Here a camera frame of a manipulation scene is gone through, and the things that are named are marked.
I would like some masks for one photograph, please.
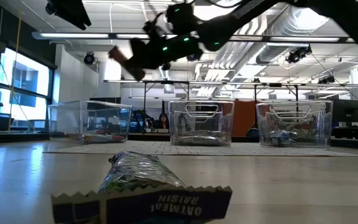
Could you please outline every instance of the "ceiling duct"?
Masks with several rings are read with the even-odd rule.
[[[310,35],[316,29],[321,27],[328,21],[328,18],[315,13],[309,8],[298,8],[288,6],[282,15],[270,26],[267,35]],[[236,70],[241,75],[238,79],[232,82],[243,82],[241,78],[251,78],[262,71],[265,66],[263,64],[270,64],[274,62],[279,56],[284,54],[289,49],[289,46],[257,43],[252,45],[247,55],[241,59],[236,66]]]

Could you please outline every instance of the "ceiling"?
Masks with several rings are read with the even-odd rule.
[[[167,4],[154,6],[157,11],[166,9],[169,0],[158,0]],[[57,16],[50,16],[45,12],[47,0],[0,0],[0,5],[15,15],[22,12],[23,20],[30,26],[42,32],[81,32],[78,28]],[[275,5],[267,14],[268,23],[285,7],[284,3]],[[116,5],[116,4],[85,4],[86,11],[92,22],[92,26],[86,32],[128,32],[141,33],[146,19],[153,19],[154,14],[148,5],[142,9],[140,4]],[[338,25],[329,20],[312,35],[344,36],[347,35]],[[118,45],[123,53],[132,55],[127,40],[72,40],[66,49],[78,55],[85,55],[88,51],[95,52],[98,58],[106,58],[112,45]],[[268,66],[259,74],[262,82],[301,82],[313,75],[317,75],[325,69],[335,67],[336,78],[340,82],[346,82],[349,77],[348,69],[357,65],[358,45],[356,44],[312,44],[311,48],[316,58],[307,56],[301,63],[288,68],[283,62],[285,55],[280,57],[272,66]],[[213,61],[217,52],[206,52],[201,60]],[[172,63],[172,69],[194,71],[197,63],[187,62],[185,58]]]

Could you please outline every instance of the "table surface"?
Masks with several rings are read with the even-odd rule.
[[[51,193],[99,187],[110,155],[42,153],[70,146],[0,144],[0,223],[53,223]],[[213,223],[358,223],[358,157],[159,158],[186,185],[232,187],[226,219]]]

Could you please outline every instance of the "security camera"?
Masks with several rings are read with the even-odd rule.
[[[87,65],[94,65],[96,63],[96,59],[94,57],[94,52],[87,52],[84,58],[84,63]]]

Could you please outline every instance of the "snack wrapper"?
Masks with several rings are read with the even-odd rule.
[[[157,157],[120,152],[98,193],[52,196],[55,223],[206,223],[226,215],[230,187],[186,187]]]

